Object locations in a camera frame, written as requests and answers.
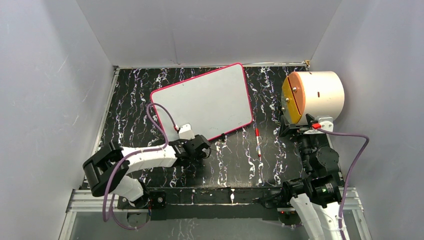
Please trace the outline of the red-capped whiteboard marker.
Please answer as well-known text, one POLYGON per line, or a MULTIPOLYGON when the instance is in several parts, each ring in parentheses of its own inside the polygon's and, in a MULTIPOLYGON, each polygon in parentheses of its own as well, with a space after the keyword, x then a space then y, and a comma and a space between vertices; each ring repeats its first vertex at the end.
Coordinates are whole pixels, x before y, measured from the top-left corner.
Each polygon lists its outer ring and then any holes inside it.
POLYGON ((256 139, 256 152, 258 157, 260 158, 262 156, 262 153, 261 153, 261 147, 260 147, 260 133, 257 128, 255 128, 255 139, 256 139))

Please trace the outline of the pink-framed whiteboard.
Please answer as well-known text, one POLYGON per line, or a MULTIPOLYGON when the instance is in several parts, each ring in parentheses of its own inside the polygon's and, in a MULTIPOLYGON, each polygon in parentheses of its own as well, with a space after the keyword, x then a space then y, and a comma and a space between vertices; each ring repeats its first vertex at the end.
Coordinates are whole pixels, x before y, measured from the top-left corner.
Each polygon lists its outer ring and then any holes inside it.
POLYGON ((241 63, 154 90, 158 122, 169 141, 179 138, 174 126, 189 124, 194 134, 208 140, 253 122, 249 86, 241 63))

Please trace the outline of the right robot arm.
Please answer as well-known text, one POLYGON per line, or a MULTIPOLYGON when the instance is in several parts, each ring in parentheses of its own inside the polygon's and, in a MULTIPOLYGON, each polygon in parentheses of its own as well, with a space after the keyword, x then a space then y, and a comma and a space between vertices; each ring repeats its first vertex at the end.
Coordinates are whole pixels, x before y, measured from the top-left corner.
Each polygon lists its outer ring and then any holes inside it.
POLYGON ((301 177, 282 184, 281 199, 294 207, 311 240, 348 240, 350 238, 340 211, 339 154, 330 146, 319 146, 319 135, 333 132, 334 119, 330 116, 306 115, 306 124, 291 123, 280 117, 279 136, 293 136, 298 145, 303 170, 301 177))

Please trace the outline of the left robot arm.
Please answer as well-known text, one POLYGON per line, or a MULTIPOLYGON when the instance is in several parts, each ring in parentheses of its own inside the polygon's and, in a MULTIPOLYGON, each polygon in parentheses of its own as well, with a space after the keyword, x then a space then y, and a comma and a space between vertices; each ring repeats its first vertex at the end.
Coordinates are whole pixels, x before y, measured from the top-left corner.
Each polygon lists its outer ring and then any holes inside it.
POLYGON ((116 141, 103 146, 82 168, 94 197, 115 194, 127 199, 134 207, 149 203, 145 183, 129 176, 151 168, 187 167, 204 159, 211 152, 211 143, 203 135, 193 139, 178 139, 157 147, 123 147, 116 141))

